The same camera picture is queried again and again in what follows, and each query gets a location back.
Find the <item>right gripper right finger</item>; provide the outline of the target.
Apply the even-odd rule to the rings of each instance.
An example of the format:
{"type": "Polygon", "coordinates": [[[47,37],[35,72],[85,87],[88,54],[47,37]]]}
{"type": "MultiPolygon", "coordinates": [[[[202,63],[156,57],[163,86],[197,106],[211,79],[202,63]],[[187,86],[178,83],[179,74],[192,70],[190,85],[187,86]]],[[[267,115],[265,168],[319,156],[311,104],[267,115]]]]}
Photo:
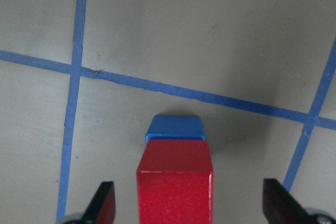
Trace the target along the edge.
{"type": "Polygon", "coordinates": [[[274,178],[265,178],[262,190],[262,210],[268,223],[335,223],[329,214],[303,208],[274,178]]]}

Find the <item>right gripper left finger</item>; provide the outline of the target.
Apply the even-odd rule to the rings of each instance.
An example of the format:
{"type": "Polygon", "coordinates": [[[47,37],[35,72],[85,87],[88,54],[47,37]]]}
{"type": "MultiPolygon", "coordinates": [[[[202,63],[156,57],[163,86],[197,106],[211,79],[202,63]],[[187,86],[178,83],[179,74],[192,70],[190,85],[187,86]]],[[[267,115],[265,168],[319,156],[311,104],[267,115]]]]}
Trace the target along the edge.
{"type": "Polygon", "coordinates": [[[114,182],[102,182],[81,216],[63,217],[56,223],[113,224],[116,216],[115,203],[114,182]]]}

